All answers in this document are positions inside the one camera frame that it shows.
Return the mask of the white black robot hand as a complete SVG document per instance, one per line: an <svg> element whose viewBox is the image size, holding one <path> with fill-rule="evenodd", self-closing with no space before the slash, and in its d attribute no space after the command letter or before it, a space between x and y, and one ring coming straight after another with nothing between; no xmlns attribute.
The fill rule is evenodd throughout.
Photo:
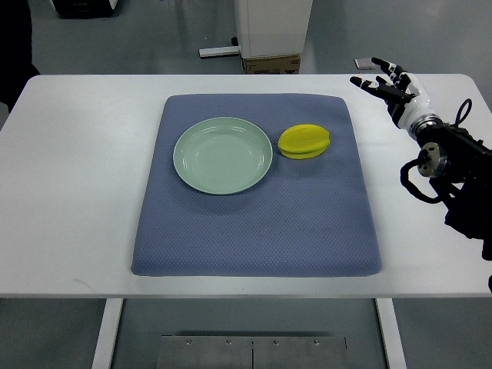
<svg viewBox="0 0 492 369"><path fill-rule="evenodd" d="M350 77L350 82L369 95L384 101L387 112L397 128L415 135L418 125L428 121L439 121L431 107L429 95L416 75L390 61L375 57L371 61L380 67L389 80L381 76L377 76L375 81L353 76Z"/></svg>

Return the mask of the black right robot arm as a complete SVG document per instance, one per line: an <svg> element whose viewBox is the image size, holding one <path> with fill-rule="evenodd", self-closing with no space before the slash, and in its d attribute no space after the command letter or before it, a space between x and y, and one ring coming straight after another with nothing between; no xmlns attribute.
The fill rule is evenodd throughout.
<svg viewBox="0 0 492 369"><path fill-rule="evenodd" d="M435 115L414 124L420 152L401 168L400 180L420 201L443 203L444 223L467 238L482 240L481 257L490 261L491 150L460 126L471 108L468 98L453 124Z"/></svg>

